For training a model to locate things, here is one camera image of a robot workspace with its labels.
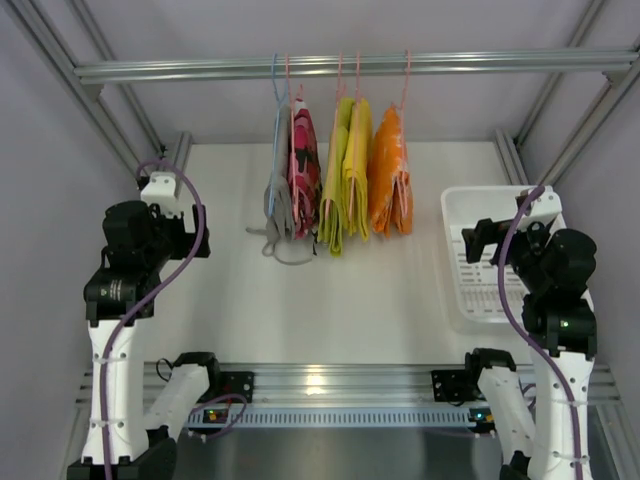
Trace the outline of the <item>pink hanger of orange trousers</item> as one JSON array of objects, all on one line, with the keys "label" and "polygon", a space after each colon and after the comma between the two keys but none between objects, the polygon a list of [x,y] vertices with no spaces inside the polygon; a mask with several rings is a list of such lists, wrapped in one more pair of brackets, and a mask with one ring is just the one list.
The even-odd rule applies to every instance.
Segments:
[{"label": "pink hanger of orange trousers", "polygon": [[396,177],[396,192],[398,193],[398,205],[400,210],[399,221],[396,223],[396,226],[402,225],[403,222],[408,217],[408,200],[409,195],[407,191],[406,185],[406,175],[408,173],[408,154],[406,147],[406,133],[405,133],[405,111],[406,111],[406,100],[408,95],[409,88],[409,79],[411,74],[411,62],[412,62],[412,54],[409,49],[405,51],[406,56],[406,67],[404,70],[404,86],[401,95],[401,103],[400,103],[400,113],[399,113],[399,126],[400,126],[400,151],[401,151],[401,164],[400,170]]}]

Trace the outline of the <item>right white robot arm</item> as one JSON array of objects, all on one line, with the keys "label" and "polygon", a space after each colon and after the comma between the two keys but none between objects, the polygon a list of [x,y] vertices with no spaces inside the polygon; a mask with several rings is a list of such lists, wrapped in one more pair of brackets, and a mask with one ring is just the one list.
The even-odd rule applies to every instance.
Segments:
[{"label": "right white robot arm", "polygon": [[505,350],[467,353],[468,385],[489,404],[504,460],[500,478],[588,479],[586,403],[597,325],[584,294],[596,268],[596,244],[580,231],[553,231],[540,221],[514,234],[510,225],[482,219],[463,229],[462,238],[468,263],[479,262],[493,245],[491,264],[510,266],[527,289],[514,326],[531,349],[536,409],[529,410]]}]

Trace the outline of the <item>orange trousers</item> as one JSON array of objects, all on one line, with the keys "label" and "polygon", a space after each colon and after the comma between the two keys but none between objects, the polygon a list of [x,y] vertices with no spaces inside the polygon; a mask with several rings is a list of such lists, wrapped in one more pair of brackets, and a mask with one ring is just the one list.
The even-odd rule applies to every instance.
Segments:
[{"label": "orange trousers", "polygon": [[367,167],[368,212],[375,233],[391,237],[391,226],[402,235],[413,230],[413,192],[408,154],[398,108],[385,112],[373,140]]}]

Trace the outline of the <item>white plastic basket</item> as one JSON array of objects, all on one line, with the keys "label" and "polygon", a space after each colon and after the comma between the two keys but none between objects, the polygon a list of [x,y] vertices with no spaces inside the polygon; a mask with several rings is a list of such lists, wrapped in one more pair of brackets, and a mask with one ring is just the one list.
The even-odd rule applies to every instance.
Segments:
[{"label": "white plastic basket", "polygon": [[530,188],[452,187],[441,196],[456,298],[472,324],[516,320],[533,334],[589,332],[595,317],[587,282],[597,247],[566,226],[559,195],[546,188],[524,215]]}]

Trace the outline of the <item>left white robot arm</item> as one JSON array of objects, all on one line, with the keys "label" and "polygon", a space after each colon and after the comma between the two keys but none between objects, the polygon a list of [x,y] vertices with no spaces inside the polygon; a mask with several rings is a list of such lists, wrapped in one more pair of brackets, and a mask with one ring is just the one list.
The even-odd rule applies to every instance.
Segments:
[{"label": "left white robot arm", "polygon": [[92,345],[91,414],[79,460],[69,479],[170,479],[177,441],[188,416],[221,389],[222,374],[212,352],[186,352],[172,362],[169,380],[150,409],[144,407],[144,334],[155,298],[173,280],[160,277],[170,260],[182,272],[211,250],[206,209],[192,207],[195,230],[183,215],[159,205],[125,201],[109,207],[102,222],[106,244],[100,265],[84,287]]}]

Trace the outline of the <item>grey trousers with drawstring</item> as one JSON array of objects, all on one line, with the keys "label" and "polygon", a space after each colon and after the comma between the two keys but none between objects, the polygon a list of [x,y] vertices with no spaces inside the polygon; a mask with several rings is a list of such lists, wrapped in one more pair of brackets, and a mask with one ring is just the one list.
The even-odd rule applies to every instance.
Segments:
[{"label": "grey trousers with drawstring", "polygon": [[281,126],[281,163],[280,175],[277,178],[275,188],[275,213],[271,219],[267,218],[268,203],[268,184],[263,196],[263,211],[266,218],[265,227],[263,229],[255,229],[246,227],[245,231],[249,234],[264,236],[266,242],[261,250],[264,257],[273,258],[278,263],[286,266],[301,266],[312,261],[311,257],[300,260],[282,259],[277,253],[277,246],[281,241],[291,243],[294,240],[295,226],[293,218],[293,207],[291,200],[291,192],[288,184],[289,171],[289,133],[290,133],[290,108],[286,104],[283,110],[284,122]]}]

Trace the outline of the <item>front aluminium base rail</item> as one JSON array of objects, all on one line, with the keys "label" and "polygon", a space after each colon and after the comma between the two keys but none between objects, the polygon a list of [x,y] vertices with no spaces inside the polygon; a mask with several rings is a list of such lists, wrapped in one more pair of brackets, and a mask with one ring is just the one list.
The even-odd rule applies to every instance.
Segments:
[{"label": "front aluminium base rail", "polygon": [[[252,405],[256,407],[417,407],[434,401],[432,370],[461,370],[462,365],[322,365],[322,364],[222,364],[231,376],[251,372]],[[155,364],[143,371],[143,404],[150,406],[165,382]],[[75,403],[88,406],[93,374],[84,373]],[[596,365],[590,377],[589,405],[620,404],[621,395],[608,366]]]}]

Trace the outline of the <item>aluminium hanging rail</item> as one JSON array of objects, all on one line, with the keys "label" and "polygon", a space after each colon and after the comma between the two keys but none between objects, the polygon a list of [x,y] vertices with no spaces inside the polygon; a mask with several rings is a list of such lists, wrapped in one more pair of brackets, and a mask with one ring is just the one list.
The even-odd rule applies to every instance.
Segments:
[{"label": "aluminium hanging rail", "polygon": [[639,59],[634,49],[580,48],[493,52],[430,52],[380,55],[276,56],[200,60],[102,61],[74,73],[86,85],[190,80],[386,76],[485,73],[626,71]]}]

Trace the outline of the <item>yellow trousers right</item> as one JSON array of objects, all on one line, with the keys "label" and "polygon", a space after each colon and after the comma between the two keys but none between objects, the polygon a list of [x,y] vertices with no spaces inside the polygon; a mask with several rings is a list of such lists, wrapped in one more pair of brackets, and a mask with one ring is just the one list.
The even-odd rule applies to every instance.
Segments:
[{"label": "yellow trousers right", "polygon": [[371,156],[372,144],[372,114],[368,101],[362,97],[359,103],[358,154],[356,159],[356,185],[353,220],[349,220],[349,197],[351,185],[351,165],[354,145],[354,106],[351,115],[349,139],[345,158],[342,164],[342,202],[344,207],[343,228],[349,236],[359,234],[366,243],[369,240],[368,214],[368,179],[367,166]]}]

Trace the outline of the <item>pink camouflage trousers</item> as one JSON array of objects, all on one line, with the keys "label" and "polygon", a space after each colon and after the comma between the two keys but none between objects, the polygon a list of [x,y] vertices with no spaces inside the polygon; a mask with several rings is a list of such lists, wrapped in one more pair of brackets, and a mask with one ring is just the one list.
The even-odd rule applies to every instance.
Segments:
[{"label": "pink camouflage trousers", "polygon": [[289,168],[288,183],[291,200],[298,209],[294,220],[296,240],[317,229],[322,197],[321,167],[313,121],[306,102],[297,95],[294,103],[293,166]]}]

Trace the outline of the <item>blue hanger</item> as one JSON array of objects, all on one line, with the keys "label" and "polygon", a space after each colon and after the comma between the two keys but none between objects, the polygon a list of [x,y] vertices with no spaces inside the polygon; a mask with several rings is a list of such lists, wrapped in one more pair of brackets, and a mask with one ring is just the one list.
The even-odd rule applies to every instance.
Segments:
[{"label": "blue hanger", "polygon": [[289,94],[289,84],[288,81],[285,80],[283,84],[283,89],[280,90],[276,81],[276,61],[278,59],[278,54],[274,53],[272,55],[271,67],[270,67],[270,75],[271,75],[271,83],[274,90],[274,98],[276,100],[276,115],[274,118],[274,131],[273,131],[273,140],[272,140],[272,163],[271,163],[271,173],[269,178],[268,185],[268,203],[267,203],[267,218],[271,219],[275,213],[275,188],[277,178],[280,175],[280,163],[281,163],[281,126],[283,125],[283,110],[284,106],[288,103],[288,94]]}]

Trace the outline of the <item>yellow-green trousers left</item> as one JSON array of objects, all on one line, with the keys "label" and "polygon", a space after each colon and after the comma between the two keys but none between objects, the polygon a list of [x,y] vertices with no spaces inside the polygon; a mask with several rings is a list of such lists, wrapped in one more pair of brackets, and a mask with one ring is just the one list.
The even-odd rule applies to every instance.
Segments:
[{"label": "yellow-green trousers left", "polygon": [[343,222],[344,207],[342,202],[342,164],[345,158],[351,115],[354,106],[354,99],[351,97],[341,98],[338,127],[337,127],[337,150],[336,150],[336,170],[334,184],[331,189],[331,205],[329,219],[325,219],[325,201],[327,198],[327,174],[324,183],[324,190],[320,203],[320,219],[318,226],[318,241],[328,247],[329,253],[333,257],[340,257],[343,252]]}]

